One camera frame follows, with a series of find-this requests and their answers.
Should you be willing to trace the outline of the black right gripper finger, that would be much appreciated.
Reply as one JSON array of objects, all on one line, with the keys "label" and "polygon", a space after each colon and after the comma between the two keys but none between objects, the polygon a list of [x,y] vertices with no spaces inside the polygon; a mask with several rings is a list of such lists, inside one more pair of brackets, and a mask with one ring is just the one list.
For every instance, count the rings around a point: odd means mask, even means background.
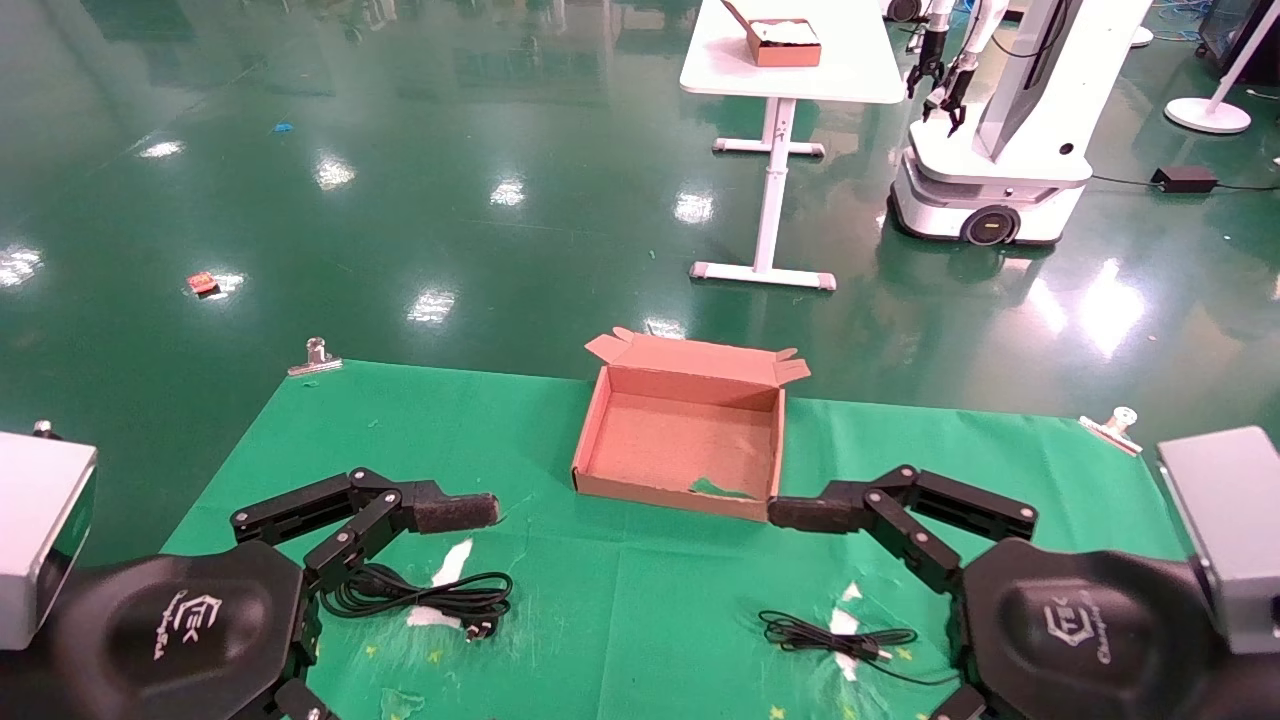
[{"label": "black right gripper finger", "polygon": [[961,559],[918,515],[996,542],[1030,541],[1038,520],[1030,505],[909,465],[874,480],[832,480],[814,498],[777,496],[767,503],[774,527],[822,534],[865,532],[931,591],[955,593]]}]

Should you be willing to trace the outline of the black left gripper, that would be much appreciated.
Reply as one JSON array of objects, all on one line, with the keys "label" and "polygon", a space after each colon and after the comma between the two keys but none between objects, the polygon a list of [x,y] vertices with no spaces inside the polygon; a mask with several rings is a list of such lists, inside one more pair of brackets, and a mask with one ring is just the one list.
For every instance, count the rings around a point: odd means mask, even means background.
[{"label": "black left gripper", "polygon": [[305,679],[303,569],[261,542],[73,571],[29,647],[33,719],[337,715]]}]

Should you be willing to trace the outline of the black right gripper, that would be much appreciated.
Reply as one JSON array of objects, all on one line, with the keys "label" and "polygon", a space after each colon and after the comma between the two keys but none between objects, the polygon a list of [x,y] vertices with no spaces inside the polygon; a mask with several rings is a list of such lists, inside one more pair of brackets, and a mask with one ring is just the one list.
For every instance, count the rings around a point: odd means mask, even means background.
[{"label": "black right gripper", "polygon": [[931,720],[1275,719],[1277,656],[1234,653],[1188,562],[1007,539],[963,571],[963,675]]}]

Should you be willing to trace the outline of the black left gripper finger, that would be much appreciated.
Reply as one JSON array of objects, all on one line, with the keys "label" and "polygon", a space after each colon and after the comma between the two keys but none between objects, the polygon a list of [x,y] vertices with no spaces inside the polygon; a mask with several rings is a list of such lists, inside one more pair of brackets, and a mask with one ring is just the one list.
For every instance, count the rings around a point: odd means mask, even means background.
[{"label": "black left gripper finger", "polygon": [[330,527],[303,559],[310,589],[333,592],[403,532],[430,536],[494,525],[494,495],[447,495],[433,480],[393,482],[367,468],[328,477],[236,510],[239,543],[280,544]]}]

